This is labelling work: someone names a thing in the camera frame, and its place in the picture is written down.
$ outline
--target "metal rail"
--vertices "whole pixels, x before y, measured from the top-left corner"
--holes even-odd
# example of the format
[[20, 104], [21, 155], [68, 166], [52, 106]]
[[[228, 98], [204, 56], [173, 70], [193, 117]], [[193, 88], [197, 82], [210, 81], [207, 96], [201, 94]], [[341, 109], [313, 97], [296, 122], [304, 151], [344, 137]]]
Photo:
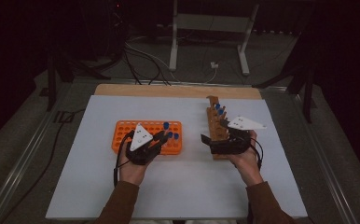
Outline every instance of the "metal rail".
[[331, 191], [331, 195], [335, 201], [335, 204], [337, 205], [340, 216], [343, 219], [343, 223], [345, 223], [345, 224], [358, 223], [355, 218], [354, 212], [345, 197], [342, 187], [340, 186], [340, 183], [337, 180], [337, 178], [335, 177], [335, 174], [329, 164], [328, 158], [325, 155], [325, 151], [324, 151], [322, 145], [320, 144], [320, 142], [318, 141], [318, 137], [317, 137], [314, 129], [304, 119], [303, 113], [300, 109], [302, 107], [302, 102], [299, 98], [299, 95], [294, 95], [292, 97], [292, 101], [294, 103], [295, 109], [297, 110], [299, 117], [302, 120], [301, 123], [304, 126], [305, 131], [307, 132], [307, 135], [311, 139], [312, 149], [314, 150], [314, 153], [317, 157], [317, 162], [319, 163], [319, 166], [320, 166], [323, 176], [325, 178], [325, 182], [327, 183], [328, 188]]
[[9, 172], [2, 188], [0, 188], [0, 218], [5, 213], [12, 195], [14, 194], [17, 186], [20, 184], [26, 169], [28, 168], [31, 160], [38, 150], [38, 147], [40, 146], [42, 139], [47, 132], [48, 126], [53, 121], [54, 115], [69, 89], [70, 84], [63, 83], [61, 85], [60, 91], [58, 93], [59, 97], [57, 103], [52, 107], [50, 112], [47, 112], [44, 115], [44, 118], [37, 126], [35, 134], [32, 136], [28, 146], [22, 152], [21, 156], [18, 158], [18, 161]]

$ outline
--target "wooden test tube holder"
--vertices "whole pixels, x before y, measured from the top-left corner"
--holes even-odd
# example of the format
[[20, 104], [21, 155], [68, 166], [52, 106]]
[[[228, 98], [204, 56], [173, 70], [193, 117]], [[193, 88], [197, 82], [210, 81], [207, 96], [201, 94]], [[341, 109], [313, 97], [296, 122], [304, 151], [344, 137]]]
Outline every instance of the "wooden test tube holder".
[[[206, 98], [210, 101], [210, 107], [206, 108], [207, 120], [209, 123], [209, 133], [212, 141], [222, 141], [228, 139], [228, 130], [220, 125], [221, 119], [227, 119], [227, 112], [225, 111], [225, 107], [222, 109], [224, 113], [222, 115], [218, 115], [218, 110], [215, 109], [215, 106], [219, 104], [218, 97], [216, 96], [207, 96]], [[214, 160], [226, 160], [227, 158], [224, 155], [213, 154]]]

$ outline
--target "metal stand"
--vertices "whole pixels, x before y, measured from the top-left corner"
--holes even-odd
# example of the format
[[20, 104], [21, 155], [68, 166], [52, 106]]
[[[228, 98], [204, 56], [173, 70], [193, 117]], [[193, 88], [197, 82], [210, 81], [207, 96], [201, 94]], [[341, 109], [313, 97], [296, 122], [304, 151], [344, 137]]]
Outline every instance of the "metal stand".
[[238, 54], [241, 62], [242, 73], [244, 75], [250, 74], [244, 52], [250, 34], [252, 33], [257, 11], [258, 5], [254, 5], [249, 18], [182, 14], [177, 12], [177, 0], [173, 0], [173, 36], [169, 70], [174, 72], [177, 65], [177, 30], [192, 29], [244, 33], [244, 40], [238, 46]]

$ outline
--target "white board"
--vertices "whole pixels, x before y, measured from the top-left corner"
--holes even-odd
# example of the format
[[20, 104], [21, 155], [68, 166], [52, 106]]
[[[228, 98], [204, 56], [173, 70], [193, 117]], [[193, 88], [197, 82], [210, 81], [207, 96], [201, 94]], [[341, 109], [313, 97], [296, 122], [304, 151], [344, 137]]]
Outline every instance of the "white board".
[[[282, 209], [306, 217], [305, 206], [264, 100], [220, 99], [229, 120], [244, 116], [267, 126], [257, 130], [264, 148], [261, 173]], [[98, 217], [113, 191], [117, 155], [111, 149], [121, 119], [178, 120], [183, 128], [180, 155], [157, 156], [148, 167], [133, 218], [213, 219], [247, 216], [245, 185], [229, 161], [213, 161], [201, 142], [209, 136], [208, 99], [91, 96], [46, 218]]]

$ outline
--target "forearm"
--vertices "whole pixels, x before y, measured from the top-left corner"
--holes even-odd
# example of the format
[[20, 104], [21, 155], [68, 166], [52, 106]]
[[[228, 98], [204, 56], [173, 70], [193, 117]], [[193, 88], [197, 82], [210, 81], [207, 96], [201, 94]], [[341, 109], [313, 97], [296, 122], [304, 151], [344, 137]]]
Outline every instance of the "forearm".
[[247, 196], [257, 224], [292, 224], [293, 218], [282, 211], [268, 182], [247, 187]]
[[128, 224], [137, 200], [139, 187], [128, 182], [118, 181], [102, 213], [95, 224]]

